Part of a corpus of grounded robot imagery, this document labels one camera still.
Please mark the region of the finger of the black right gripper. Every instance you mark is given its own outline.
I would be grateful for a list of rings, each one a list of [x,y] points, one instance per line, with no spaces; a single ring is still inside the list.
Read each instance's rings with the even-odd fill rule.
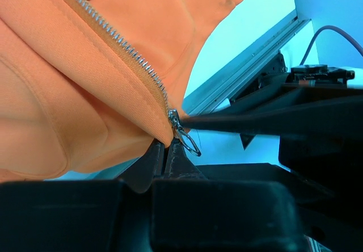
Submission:
[[[194,116],[188,129],[249,135],[362,138],[362,96],[335,98],[257,114]]]

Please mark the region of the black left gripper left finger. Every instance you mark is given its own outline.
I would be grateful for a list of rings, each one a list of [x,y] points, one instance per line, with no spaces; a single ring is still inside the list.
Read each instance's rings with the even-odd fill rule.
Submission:
[[[154,141],[120,178],[1,184],[2,251],[150,251]]]

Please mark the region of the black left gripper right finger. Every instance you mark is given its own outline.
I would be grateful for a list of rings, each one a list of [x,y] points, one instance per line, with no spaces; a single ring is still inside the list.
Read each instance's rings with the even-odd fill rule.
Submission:
[[[154,251],[307,251],[295,201],[280,183],[207,180],[178,143],[164,163],[153,141],[150,246]]]

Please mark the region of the orange jacket with pink lining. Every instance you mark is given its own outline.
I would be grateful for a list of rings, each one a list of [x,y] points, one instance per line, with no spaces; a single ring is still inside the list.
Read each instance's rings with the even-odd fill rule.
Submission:
[[[174,138],[209,35],[243,0],[1,0],[1,181],[94,173]]]

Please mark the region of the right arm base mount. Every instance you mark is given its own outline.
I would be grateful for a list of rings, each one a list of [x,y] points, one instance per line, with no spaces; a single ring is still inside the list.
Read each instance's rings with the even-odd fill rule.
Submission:
[[[256,74],[253,74],[247,81],[243,82],[237,92],[229,99],[234,103],[244,96],[247,96],[272,83],[281,83],[288,76],[288,68],[285,64],[284,55],[276,53],[270,61],[264,64]]]

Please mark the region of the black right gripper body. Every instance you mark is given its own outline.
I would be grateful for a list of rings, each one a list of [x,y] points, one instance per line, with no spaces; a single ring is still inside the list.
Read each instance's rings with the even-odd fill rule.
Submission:
[[[212,116],[257,114],[335,98],[362,96],[338,86],[267,86]],[[332,251],[362,250],[362,138],[285,136],[278,160],[319,191],[299,200],[312,238]]]

